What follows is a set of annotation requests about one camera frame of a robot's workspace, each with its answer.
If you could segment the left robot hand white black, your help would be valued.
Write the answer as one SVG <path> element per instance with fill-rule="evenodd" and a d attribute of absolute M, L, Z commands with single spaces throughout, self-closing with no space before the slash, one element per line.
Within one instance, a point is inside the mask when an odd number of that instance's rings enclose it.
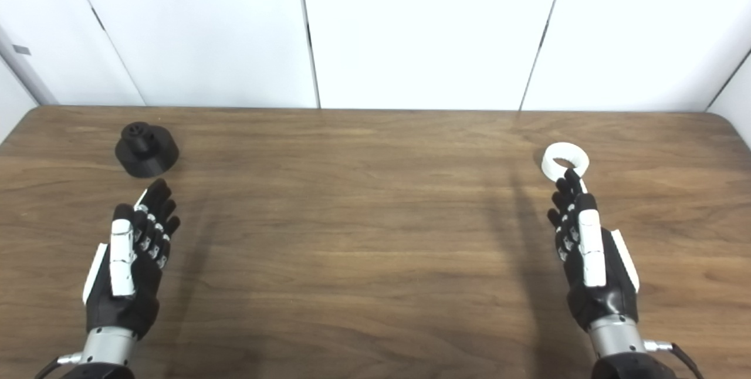
<path fill-rule="evenodd" d="M 163 271 L 181 223 L 171 195 L 159 178 L 134 204 L 115 207 L 109 240 L 97 247 L 83 289 L 89 333 L 118 327 L 142 339 L 155 323 Z"/>

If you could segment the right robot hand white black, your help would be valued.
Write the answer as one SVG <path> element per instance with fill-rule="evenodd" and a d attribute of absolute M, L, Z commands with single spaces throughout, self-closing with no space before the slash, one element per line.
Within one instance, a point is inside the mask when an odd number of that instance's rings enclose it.
<path fill-rule="evenodd" d="M 547 217 L 569 285 L 567 304 L 580 328 L 602 317 L 638 320 L 638 274 L 617 231 L 601 224 L 596 198 L 569 168 L 556 181 Z"/>

